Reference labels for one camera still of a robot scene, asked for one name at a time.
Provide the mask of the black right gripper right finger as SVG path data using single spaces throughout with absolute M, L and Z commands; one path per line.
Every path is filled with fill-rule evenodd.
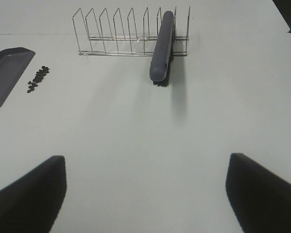
M 230 156 L 226 194 L 245 233 L 291 233 L 291 183 L 242 153 Z

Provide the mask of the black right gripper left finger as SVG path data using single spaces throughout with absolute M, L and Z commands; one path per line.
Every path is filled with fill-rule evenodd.
M 49 233 L 66 191 L 65 157 L 52 156 L 0 190 L 0 233 Z

